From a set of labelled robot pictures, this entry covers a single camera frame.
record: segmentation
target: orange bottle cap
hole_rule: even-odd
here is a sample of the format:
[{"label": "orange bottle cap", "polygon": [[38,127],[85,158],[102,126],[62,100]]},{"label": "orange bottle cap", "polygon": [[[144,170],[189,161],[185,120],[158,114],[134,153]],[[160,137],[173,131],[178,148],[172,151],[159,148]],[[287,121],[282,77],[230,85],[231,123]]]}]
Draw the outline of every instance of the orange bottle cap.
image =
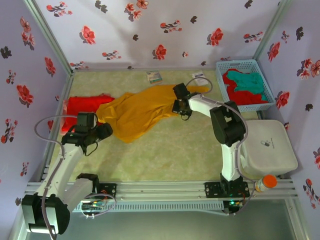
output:
[{"label": "orange bottle cap", "polygon": [[264,176],[262,182],[269,189],[272,189],[275,186],[277,186],[277,178],[274,175],[269,174]]}]

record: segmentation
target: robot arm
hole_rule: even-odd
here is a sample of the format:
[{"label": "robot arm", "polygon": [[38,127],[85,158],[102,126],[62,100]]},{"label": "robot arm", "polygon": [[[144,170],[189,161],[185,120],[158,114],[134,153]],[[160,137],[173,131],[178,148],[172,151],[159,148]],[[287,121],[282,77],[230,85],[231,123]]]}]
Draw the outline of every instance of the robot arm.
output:
[{"label": "robot arm", "polygon": [[239,112],[237,105],[232,102],[217,103],[200,93],[190,93],[184,83],[173,88],[177,100],[174,101],[172,111],[188,118],[192,111],[200,112],[211,118],[216,139],[221,144],[223,167],[220,175],[220,190],[225,195],[234,194],[239,188],[246,186],[243,178],[236,169],[236,145],[244,138],[246,129],[240,117],[223,105],[227,105]]},{"label": "robot arm", "polygon": [[80,174],[71,188],[66,191],[67,183],[78,161],[87,153],[87,147],[98,144],[109,137],[113,130],[108,123],[96,126],[94,113],[79,113],[74,132],[67,132],[62,137],[64,158],[60,151],[47,177],[34,195],[25,195],[22,200],[22,211],[28,232],[49,233],[42,214],[41,203],[45,198],[45,211],[54,234],[63,234],[69,224],[70,213],[91,193],[99,193],[99,179],[95,174]]}]

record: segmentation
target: lavender wall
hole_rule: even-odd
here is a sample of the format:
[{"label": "lavender wall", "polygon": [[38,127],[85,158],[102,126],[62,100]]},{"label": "lavender wall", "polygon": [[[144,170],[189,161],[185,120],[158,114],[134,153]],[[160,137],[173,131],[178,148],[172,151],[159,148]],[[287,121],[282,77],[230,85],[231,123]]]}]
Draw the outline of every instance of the lavender wall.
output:
[{"label": "lavender wall", "polygon": [[212,68],[251,58],[280,0],[36,0],[72,68]]},{"label": "lavender wall", "polygon": [[277,105],[266,116],[283,122],[298,158],[291,173],[312,239],[320,239],[320,32],[318,0],[293,1],[260,58]]},{"label": "lavender wall", "polygon": [[[54,115],[67,74],[21,0],[0,8],[0,239],[8,239],[46,143],[35,123]],[[39,126],[49,136],[47,122]]]}]

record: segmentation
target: white cable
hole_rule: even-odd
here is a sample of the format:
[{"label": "white cable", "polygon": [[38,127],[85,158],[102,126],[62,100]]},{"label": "white cable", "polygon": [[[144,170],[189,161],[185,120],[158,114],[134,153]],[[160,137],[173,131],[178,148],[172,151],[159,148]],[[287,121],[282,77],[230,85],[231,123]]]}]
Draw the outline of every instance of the white cable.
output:
[{"label": "white cable", "polygon": [[77,116],[74,116],[74,115],[48,116],[48,117],[45,117],[45,118],[41,119],[40,121],[38,121],[34,125],[34,132],[35,132],[35,134],[37,135],[38,138],[40,138],[42,140],[45,140],[45,141],[48,141],[48,142],[51,142],[51,143],[58,144],[60,146],[60,148],[61,148],[61,158],[60,158],[58,164],[56,165],[55,169],[53,170],[51,176],[48,179],[48,182],[47,182],[47,184],[46,184],[46,186],[44,188],[44,192],[43,192],[42,200],[41,200],[41,211],[42,211],[42,215],[43,215],[43,219],[44,219],[45,225],[48,228],[51,240],[56,240],[57,239],[57,235],[53,233],[52,227],[51,227],[50,222],[48,220],[47,210],[46,210],[46,197],[47,197],[47,193],[48,193],[48,187],[50,186],[50,184],[52,182],[52,179],[54,178],[55,174],[57,173],[60,165],[62,164],[62,162],[63,162],[63,160],[65,158],[65,148],[64,148],[64,146],[62,145],[61,142],[41,136],[37,131],[37,127],[41,122],[43,122],[45,120],[52,119],[52,118],[62,118],[62,117],[77,118]]},{"label": "white cable", "polygon": [[210,89],[209,89],[209,91],[201,92],[201,94],[208,94],[208,93],[210,93],[210,92],[212,91],[212,89],[214,89],[214,85],[212,84],[212,82],[211,82],[208,78],[206,78],[206,77],[204,77],[204,76],[198,76],[198,77],[192,78],[190,81],[188,81],[188,82],[186,83],[185,86],[188,86],[192,81],[194,81],[194,80],[196,80],[196,79],[204,79],[204,80],[207,80],[207,82],[210,84]]},{"label": "white cable", "polygon": [[[190,81],[188,81],[188,83],[185,85],[185,86],[188,86],[192,81],[194,81],[195,79],[205,79],[207,80],[209,83],[210,83],[210,90],[209,91],[206,91],[206,92],[202,92],[201,94],[207,94],[207,93],[210,93],[213,89],[213,84],[211,82],[211,80],[209,80],[208,78],[206,77],[202,77],[202,76],[199,76],[199,77],[195,77],[195,78],[192,78]],[[239,166],[240,166],[240,151],[239,151],[239,147],[241,146],[241,144],[247,139],[248,137],[248,134],[249,134],[249,129],[248,129],[248,124],[247,124],[247,121],[246,119],[236,110],[234,109],[233,107],[229,106],[229,105],[226,105],[225,103],[223,102],[219,102],[219,101],[215,101],[213,100],[217,105],[220,105],[220,106],[224,106],[226,107],[227,109],[231,110],[232,112],[234,112],[240,119],[241,121],[243,122],[243,125],[244,125],[244,128],[245,128],[245,133],[244,133],[244,136],[243,136],[243,139],[237,143],[237,145],[235,146],[235,151],[234,151],[234,159],[236,160],[235,161],[235,169],[236,171],[239,173],[239,175],[241,177],[243,177],[244,179],[247,179],[248,181],[251,181],[253,183],[253,189],[252,189],[252,192],[249,196],[249,198],[246,200],[245,204],[243,204],[242,208],[240,208],[240,210],[237,212],[237,214],[239,212],[241,212],[244,207],[247,205],[247,203],[249,202],[249,200],[252,198],[252,196],[254,195],[254,192],[255,192],[255,181],[253,179],[250,179],[246,176],[244,176],[242,174],[242,172],[240,171],[239,169]]]},{"label": "white cable", "polygon": [[83,202],[81,202],[81,206],[80,206],[80,210],[82,212],[82,214],[86,217],[86,218],[95,218],[97,216],[100,216],[102,214],[106,214],[107,212],[111,211],[112,209],[114,209],[116,206],[117,206],[117,200],[114,196],[110,195],[110,194],[107,194],[107,193],[97,193],[97,194],[90,194],[88,196],[86,196],[84,199],[87,199],[87,198],[91,198],[91,197],[97,197],[97,196],[105,196],[105,197],[109,197],[109,198],[112,198],[114,200],[114,204],[112,205],[111,208],[103,211],[103,212],[100,212],[100,213],[97,213],[97,214],[92,214],[91,216],[88,215],[88,214],[85,214],[84,211],[82,210],[82,205],[83,205]]}]

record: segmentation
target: yellow cloth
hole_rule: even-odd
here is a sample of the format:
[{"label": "yellow cloth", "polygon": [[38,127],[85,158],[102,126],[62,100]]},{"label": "yellow cloth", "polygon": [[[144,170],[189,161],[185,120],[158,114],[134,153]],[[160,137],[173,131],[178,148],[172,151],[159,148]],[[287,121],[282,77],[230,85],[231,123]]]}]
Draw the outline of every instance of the yellow cloth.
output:
[{"label": "yellow cloth", "polygon": [[[172,112],[176,98],[175,85],[157,85],[139,93],[127,92],[110,103],[101,104],[96,114],[101,123],[109,123],[113,134],[131,143],[150,130],[160,119],[177,116]],[[188,86],[193,92],[206,92],[207,87]]]}]

